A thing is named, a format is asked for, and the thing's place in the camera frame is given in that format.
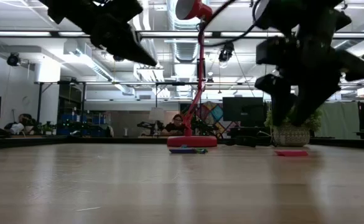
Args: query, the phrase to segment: lamp head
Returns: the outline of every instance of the lamp head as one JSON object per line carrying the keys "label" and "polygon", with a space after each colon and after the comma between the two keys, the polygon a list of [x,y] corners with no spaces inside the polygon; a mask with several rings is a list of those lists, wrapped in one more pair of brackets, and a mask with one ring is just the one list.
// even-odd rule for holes
{"label": "lamp head", "polygon": [[180,20],[199,19],[209,20],[212,9],[203,4],[201,0],[178,0],[176,4],[176,17]]}

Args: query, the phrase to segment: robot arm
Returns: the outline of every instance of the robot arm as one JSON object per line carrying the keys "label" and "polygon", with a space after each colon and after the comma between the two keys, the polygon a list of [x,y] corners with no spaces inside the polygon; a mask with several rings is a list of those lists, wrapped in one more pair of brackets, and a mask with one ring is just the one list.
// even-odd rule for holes
{"label": "robot arm", "polygon": [[143,8],[137,0],[40,0],[57,24],[67,18],[90,35],[91,43],[118,58],[156,66],[128,24]]}

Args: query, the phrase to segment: person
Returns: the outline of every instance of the person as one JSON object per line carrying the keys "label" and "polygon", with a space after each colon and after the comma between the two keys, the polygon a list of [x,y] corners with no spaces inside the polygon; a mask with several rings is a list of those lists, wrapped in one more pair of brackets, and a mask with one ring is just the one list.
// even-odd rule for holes
{"label": "person", "polygon": [[180,114],[177,114],[172,118],[172,122],[167,124],[161,131],[163,136],[181,136],[184,134],[183,118]]}

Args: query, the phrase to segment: woven basket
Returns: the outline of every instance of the woven basket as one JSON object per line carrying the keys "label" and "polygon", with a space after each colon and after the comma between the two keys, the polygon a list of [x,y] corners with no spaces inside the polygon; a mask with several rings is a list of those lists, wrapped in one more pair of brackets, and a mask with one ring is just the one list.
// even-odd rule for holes
{"label": "woven basket", "polygon": [[309,143],[310,132],[309,128],[283,124],[274,127],[273,138],[278,146],[302,147]]}

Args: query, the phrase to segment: red desk lamp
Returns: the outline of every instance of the red desk lamp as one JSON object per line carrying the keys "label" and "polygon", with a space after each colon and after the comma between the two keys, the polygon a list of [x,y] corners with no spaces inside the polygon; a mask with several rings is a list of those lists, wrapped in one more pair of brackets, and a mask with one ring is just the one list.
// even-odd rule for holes
{"label": "red desk lamp", "polygon": [[[212,9],[209,6],[202,4],[201,0],[178,0],[176,4],[176,17],[181,20],[193,19],[198,17],[203,21],[207,21],[212,17]],[[204,36],[198,36],[198,42],[200,44],[200,62],[198,65],[198,90],[197,94],[190,105],[189,111],[183,119],[185,125],[185,136],[172,136],[168,138],[167,145],[170,147],[216,147],[218,144],[215,136],[193,136],[191,129],[191,120],[193,117],[193,110],[198,100],[201,99],[203,92],[202,77],[203,77],[203,47]]]}

